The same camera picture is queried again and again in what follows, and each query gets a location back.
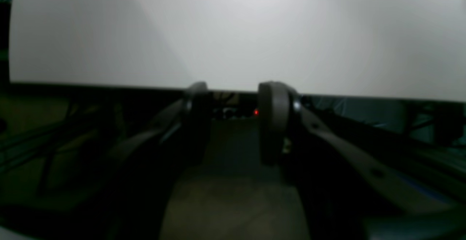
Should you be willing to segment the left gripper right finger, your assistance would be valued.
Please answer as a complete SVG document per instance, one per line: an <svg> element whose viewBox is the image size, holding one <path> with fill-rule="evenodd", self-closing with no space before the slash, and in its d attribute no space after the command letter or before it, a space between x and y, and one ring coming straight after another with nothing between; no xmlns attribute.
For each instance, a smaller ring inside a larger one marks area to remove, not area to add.
<svg viewBox="0 0 466 240"><path fill-rule="evenodd" d="M465 159L308 109L292 87L258 86L261 161L300 196L313 240L464 240Z"/></svg>

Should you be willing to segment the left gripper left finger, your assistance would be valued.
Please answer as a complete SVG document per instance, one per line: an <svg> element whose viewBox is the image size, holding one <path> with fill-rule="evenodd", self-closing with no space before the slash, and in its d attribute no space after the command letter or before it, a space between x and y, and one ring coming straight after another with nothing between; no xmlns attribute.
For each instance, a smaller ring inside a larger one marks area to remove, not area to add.
<svg viewBox="0 0 466 240"><path fill-rule="evenodd" d="M178 176L210 137L205 82L113 91L98 108L1 142L2 240L157 240Z"/></svg>

